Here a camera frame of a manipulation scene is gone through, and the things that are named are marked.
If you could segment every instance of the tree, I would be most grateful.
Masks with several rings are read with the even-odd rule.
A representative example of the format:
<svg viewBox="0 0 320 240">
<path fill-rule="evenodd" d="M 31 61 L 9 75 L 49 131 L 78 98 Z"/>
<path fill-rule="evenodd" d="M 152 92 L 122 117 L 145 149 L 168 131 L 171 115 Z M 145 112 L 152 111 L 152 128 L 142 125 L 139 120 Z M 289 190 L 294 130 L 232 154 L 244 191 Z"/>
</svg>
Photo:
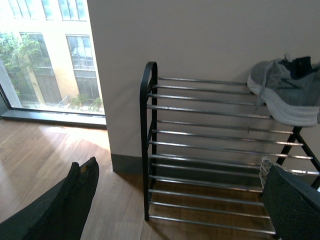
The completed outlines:
<svg viewBox="0 0 320 240">
<path fill-rule="evenodd" d="M 39 51 L 40 43 L 28 34 L 22 34 L 20 38 L 13 33 L 0 32 L 0 58 L 18 95 L 27 87 L 25 75 L 39 64 Z"/>
</svg>

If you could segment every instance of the white wall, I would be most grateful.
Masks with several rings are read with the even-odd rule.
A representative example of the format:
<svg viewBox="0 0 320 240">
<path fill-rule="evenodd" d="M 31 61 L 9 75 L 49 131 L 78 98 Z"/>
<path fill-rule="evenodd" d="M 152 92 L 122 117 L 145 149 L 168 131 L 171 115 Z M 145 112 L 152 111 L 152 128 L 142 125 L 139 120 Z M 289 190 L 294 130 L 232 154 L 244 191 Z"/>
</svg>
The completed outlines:
<svg viewBox="0 0 320 240">
<path fill-rule="evenodd" d="M 160 76 L 245 82 L 261 60 L 320 61 L 319 0 L 88 0 L 111 152 L 141 156 L 139 88 Z M 318 150 L 319 126 L 305 130 Z"/>
</svg>

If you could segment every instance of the white sole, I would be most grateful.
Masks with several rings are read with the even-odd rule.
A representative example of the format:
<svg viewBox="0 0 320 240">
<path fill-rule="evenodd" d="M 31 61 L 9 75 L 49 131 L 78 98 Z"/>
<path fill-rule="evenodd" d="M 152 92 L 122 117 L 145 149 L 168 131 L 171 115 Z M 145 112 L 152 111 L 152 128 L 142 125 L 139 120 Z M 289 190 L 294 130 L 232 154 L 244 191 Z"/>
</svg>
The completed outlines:
<svg viewBox="0 0 320 240">
<path fill-rule="evenodd" d="M 259 95 L 261 86 L 255 83 L 251 75 L 247 85 L 256 95 Z M 284 102 L 272 89 L 265 88 L 261 95 L 272 117 L 279 123 L 296 127 L 312 127 L 318 123 L 318 106 L 294 106 Z"/>
</svg>

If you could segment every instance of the baseboard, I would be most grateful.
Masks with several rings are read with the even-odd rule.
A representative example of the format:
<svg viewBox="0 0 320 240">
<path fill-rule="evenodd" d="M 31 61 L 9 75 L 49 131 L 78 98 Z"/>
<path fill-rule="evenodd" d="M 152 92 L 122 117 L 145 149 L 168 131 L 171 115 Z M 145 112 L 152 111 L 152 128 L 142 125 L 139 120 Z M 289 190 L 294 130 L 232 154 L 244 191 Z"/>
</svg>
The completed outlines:
<svg viewBox="0 0 320 240">
<path fill-rule="evenodd" d="M 142 158 L 111 154 L 112 168 L 116 173 L 142 174 Z"/>
</svg>

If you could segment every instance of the window sill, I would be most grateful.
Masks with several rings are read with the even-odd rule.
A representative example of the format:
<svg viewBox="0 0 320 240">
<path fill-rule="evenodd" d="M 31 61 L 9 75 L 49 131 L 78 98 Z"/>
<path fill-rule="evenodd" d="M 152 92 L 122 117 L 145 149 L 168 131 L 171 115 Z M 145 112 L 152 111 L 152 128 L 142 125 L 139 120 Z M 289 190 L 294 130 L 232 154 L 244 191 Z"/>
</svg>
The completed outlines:
<svg viewBox="0 0 320 240">
<path fill-rule="evenodd" d="M 14 121 L 26 121 L 82 128 L 107 129 L 105 116 L 8 110 L 1 115 L 1 118 Z"/>
</svg>

